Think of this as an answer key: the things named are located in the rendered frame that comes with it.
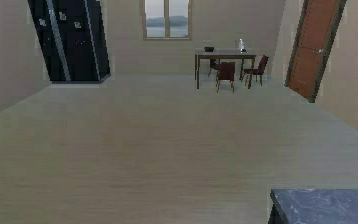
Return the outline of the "dark red chair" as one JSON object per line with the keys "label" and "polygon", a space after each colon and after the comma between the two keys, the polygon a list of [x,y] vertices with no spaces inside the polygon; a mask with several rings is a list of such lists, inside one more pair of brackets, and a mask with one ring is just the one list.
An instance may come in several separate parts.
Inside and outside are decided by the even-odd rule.
{"label": "dark red chair", "polygon": [[246,76],[246,80],[245,82],[248,82],[250,80],[252,80],[251,76],[255,77],[255,80],[262,80],[262,76],[265,72],[267,63],[268,63],[269,57],[266,55],[263,55],[261,57],[261,60],[258,64],[257,68],[254,69],[245,69],[244,70],[244,75]]}
{"label": "dark red chair", "polygon": [[230,87],[234,88],[235,77],[235,63],[234,62],[221,62],[216,75],[216,87],[220,89],[222,81],[228,81]]}
{"label": "dark red chair", "polygon": [[219,69],[220,60],[219,59],[211,59],[210,60],[210,71],[212,69],[218,70]]}

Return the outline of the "wood framed window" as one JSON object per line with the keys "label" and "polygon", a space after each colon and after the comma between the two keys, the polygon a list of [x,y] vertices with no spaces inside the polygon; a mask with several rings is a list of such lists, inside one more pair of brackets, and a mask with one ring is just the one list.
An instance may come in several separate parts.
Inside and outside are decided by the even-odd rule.
{"label": "wood framed window", "polygon": [[140,0],[144,40],[191,40],[193,0]]}

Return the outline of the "brown dining table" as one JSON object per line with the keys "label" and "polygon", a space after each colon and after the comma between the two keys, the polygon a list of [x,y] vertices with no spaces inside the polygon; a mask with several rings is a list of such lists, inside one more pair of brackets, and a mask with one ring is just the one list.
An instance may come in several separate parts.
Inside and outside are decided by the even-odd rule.
{"label": "brown dining table", "polygon": [[203,48],[195,49],[195,70],[194,78],[196,80],[196,88],[200,87],[200,60],[201,59],[233,59],[251,61],[251,68],[254,68],[256,55],[249,52],[241,52],[239,49],[229,49],[229,48],[215,48],[213,52],[206,52]]}

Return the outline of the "brown room door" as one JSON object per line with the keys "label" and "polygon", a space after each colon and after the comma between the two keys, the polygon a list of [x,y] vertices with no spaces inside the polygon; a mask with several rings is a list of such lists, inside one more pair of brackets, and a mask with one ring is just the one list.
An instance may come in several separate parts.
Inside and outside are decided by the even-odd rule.
{"label": "brown room door", "polygon": [[346,2],[304,0],[284,86],[309,103],[316,101]]}

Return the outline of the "black fridge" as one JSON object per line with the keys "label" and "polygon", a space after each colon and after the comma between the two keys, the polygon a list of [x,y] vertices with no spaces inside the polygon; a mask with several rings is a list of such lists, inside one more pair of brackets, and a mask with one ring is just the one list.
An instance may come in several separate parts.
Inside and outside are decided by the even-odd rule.
{"label": "black fridge", "polygon": [[100,0],[27,0],[52,83],[111,75]]}

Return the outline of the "dark blue marble counter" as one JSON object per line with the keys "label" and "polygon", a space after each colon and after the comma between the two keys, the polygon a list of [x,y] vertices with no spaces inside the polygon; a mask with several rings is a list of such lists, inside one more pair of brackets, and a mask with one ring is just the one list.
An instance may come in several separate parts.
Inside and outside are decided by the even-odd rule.
{"label": "dark blue marble counter", "polygon": [[267,224],[358,224],[358,189],[272,189]]}

